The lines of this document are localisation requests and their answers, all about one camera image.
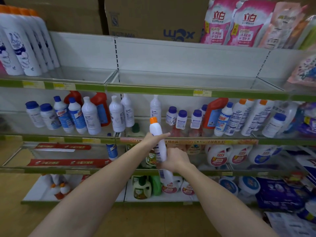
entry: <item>price tag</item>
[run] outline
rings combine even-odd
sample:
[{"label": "price tag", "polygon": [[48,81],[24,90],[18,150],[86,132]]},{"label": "price tag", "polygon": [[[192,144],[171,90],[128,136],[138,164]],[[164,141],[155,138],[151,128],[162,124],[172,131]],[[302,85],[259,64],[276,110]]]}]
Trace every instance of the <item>price tag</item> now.
[{"label": "price tag", "polygon": [[40,80],[23,80],[22,84],[24,88],[45,89],[44,82]]},{"label": "price tag", "polygon": [[49,136],[48,142],[65,142],[65,138],[63,137],[56,137],[56,136]]},{"label": "price tag", "polygon": [[74,83],[53,82],[53,86],[55,90],[66,90],[66,91],[76,90],[76,85]]},{"label": "price tag", "polygon": [[257,176],[267,176],[268,172],[258,172]]},{"label": "price tag", "polygon": [[212,91],[210,90],[194,90],[193,96],[207,96],[212,97]]},{"label": "price tag", "polygon": [[23,141],[23,137],[21,135],[5,135],[4,139],[6,141]]},{"label": "price tag", "polygon": [[82,138],[82,143],[100,144],[101,140],[98,138]]},{"label": "price tag", "polygon": [[222,176],[232,176],[232,172],[222,172]]}]

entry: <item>person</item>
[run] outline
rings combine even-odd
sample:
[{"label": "person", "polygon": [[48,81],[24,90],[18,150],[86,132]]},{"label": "person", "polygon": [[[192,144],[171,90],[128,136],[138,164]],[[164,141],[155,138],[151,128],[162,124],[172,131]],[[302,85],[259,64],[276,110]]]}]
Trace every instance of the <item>person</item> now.
[{"label": "person", "polygon": [[[143,141],[76,187],[29,237],[93,236],[141,161],[169,135],[147,133]],[[222,236],[278,236],[237,197],[198,171],[186,152],[178,148],[168,148],[167,152],[167,160],[157,168],[177,172],[190,183],[208,219]]]}]

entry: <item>orange cap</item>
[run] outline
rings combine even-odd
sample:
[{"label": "orange cap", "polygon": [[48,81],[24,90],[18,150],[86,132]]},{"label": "orange cap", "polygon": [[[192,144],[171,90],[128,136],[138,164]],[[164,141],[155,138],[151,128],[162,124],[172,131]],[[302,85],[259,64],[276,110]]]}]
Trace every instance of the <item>orange cap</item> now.
[{"label": "orange cap", "polygon": [[6,5],[0,5],[0,13],[10,14],[10,9]]},{"label": "orange cap", "polygon": [[246,99],[240,99],[240,100],[239,100],[239,103],[242,104],[242,105],[244,105],[244,104],[246,104],[246,101],[247,101]]},{"label": "orange cap", "polygon": [[33,10],[33,9],[29,9],[30,11],[30,15],[31,16],[36,16],[36,17],[39,17],[39,14],[37,13],[37,11]]},{"label": "orange cap", "polygon": [[21,12],[18,7],[9,6],[11,14],[21,15]]},{"label": "orange cap", "polygon": [[157,117],[152,117],[149,119],[150,120],[150,123],[153,124],[153,123],[158,123],[158,120],[157,120]]},{"label": "orange cap", "polygon": [[26,9],[26,8],[19,8],[19,10],[20,10],[20,13],[22,15],[24,15],[24,16],[30,16],[31,15],[30,11],[28,9]]},{"label": "orange cap", "polygon": [[267,104],[267,102],[268,102],[267,100],[261,100],[261,101],[260,101],[260,104],[262,104],[262,105],[266,105],[266,104]]}]

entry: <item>red bottle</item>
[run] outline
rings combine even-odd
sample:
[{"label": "red bottle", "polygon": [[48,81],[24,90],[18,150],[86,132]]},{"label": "red bottle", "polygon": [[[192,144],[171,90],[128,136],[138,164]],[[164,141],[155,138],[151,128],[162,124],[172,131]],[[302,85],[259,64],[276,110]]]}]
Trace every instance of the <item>red bottle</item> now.
[{"label": "red bottle", "polygon": [[79,91],[70,91],[70,93],[64,99],[64,103],[66,103],[67,105],[69,105],[70,97],[73,97],[76,102],[81,105],[81,107],[83,106],[81,94]]},{"label": "red bottle", "polygon": [[222,109],[227,105],[228,98],[217,98],[207,105],[206,113],[203,119],[203,128],[215,129],[217,120]]},{"label": "red bottle", "polygon": [[107,126],[111,123],[111,116],[106,100],[107,97],[104,92],[97,92],[97,95],[90,99],[90,101],[97,106],[101,126]]}]

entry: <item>pink detergent pouch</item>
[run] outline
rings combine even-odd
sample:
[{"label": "pink detergent pouch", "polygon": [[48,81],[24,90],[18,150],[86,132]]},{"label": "pink detergent pouch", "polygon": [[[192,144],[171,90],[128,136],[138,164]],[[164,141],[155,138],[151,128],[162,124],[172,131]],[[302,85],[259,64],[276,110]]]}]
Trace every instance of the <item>pink detergent pouch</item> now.
[{"label": "pink detergent pouch", "polygon": [[258,47],[282,48],[291,32],[303,19],[303,8],[299,3],[278,2],[272,14],[271,23]]},{"label": "pink detergent pouch", "polygon": [[206,12],[201,43],[223,45],[239,0],[214,0]]},{"label": "pink detergent pouch", "polygon": [[236,11],[229,46],[252,47],[263,24],[273,12],[275,3],[266,0],[247,0]]},{"label": "pink detergent pouch", "polygon": [[316,55],[303,60],[292,72],[288,82],[316,87]]}]

